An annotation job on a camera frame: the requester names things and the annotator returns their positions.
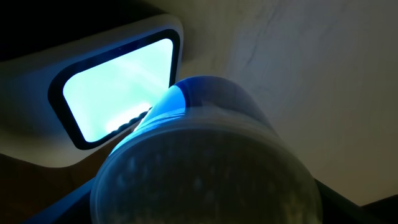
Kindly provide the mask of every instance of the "blue light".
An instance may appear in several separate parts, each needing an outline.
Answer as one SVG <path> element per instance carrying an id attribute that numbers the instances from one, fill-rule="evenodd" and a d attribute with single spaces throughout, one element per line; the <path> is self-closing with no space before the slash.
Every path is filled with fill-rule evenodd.
<path id="1" fill-rule="evenodd" d="M 63 95 L 88 142 L 155 105 L 167 91 L 173 43 L 163 39 L 72 76 Z"/>

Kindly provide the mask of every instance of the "clear plastic container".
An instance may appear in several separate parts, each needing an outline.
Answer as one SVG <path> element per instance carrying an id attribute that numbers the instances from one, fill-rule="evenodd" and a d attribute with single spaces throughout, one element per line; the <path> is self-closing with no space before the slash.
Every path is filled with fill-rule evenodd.
<path id="1" fill-rule="evenodd" d="M 286 149 L 236 84 L 180 81 L 99 170 L 93 223 L 321 223 L 315 181 Z"/>

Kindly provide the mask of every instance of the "beige surface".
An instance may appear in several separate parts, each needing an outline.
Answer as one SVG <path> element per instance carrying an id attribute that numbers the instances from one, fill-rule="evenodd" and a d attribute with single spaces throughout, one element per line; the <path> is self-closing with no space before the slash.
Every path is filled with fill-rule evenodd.
<path id="1" fill-rule="evenodd" d="M 240 82 L 353 202 L 398 193 L 398 1 L 147 1 L 183 22 L 180 78 Z"/>

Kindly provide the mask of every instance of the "black screen bezel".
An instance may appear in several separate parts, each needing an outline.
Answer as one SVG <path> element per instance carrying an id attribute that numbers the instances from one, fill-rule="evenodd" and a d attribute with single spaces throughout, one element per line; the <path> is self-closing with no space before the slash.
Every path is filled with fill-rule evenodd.
<path id="1" fill-rule="evenodd" d="M 130 125 L 136 123 L 141 118 L 143 118 L 146 115 L 146 112 L 142 113 L 137 118 L 133 118 L 132 120 L 130 120 L 130 122 L 122 125 L 118 130 L 109 133 L 100 140 L 97 140 L 95 142 L 87 142 L 84 139 L 83 134 L 81 133 L 80 128 L 75 118 L 73 117 L 73 114 L 63 95 L 63 87 L 65 86 L 66 82 L 72 76 L 76 75 L 79 72 L 85 71 L 89 68 L 95 67 L 114 58 L 128 54 L 132 51 L 153 44 L 154 42 L 157 42 L 162 39 L 170 39 L 173 43 L 172 62 L 171 62 L 172 64 L 170 69 L 170 81 L 169 81 L 169 86 L 172 86 L 175 83 L 175 77 L 177 74 L 177 67 L 178 67 L 178 57 L 180 52 L 180 36 L 177 31 L 172 29 L 167 29 L 152 35 L 148 35 L 147 37 L 135 40 L 134 42 L 128 43 L 126 45 L 117 47 L 115 49 L 109 50 L 94 57 L 90 57 L 88 59 L 84 59 L 82 61 L 71 64 L 66 68 L 64 68 L 61 72 L 59 72 L 58 75 L 52 80 L 48 91 L 49 102 L 55 114 L 57 115 L 58 119 L 61 121 L 63 127 L 68 133 L 70 139 L 76 146 L 76 148 L 81 150 L 87 150 L 87 149 L 93 149 L 95 147 L 104 144 L 106 141 L 115 137 L 120 132 L 130 127 Z"/>

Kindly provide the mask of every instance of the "rounded rectangle screen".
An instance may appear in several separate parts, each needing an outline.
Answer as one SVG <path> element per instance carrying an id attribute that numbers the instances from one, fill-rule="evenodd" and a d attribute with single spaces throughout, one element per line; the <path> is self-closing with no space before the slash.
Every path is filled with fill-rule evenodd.
<path id="1" fill-rule="evenodd" d="M 162 39 L 72 76 L 63 96 L 87 142 L 149 110 L 169 88 L 173 43 Z"/>

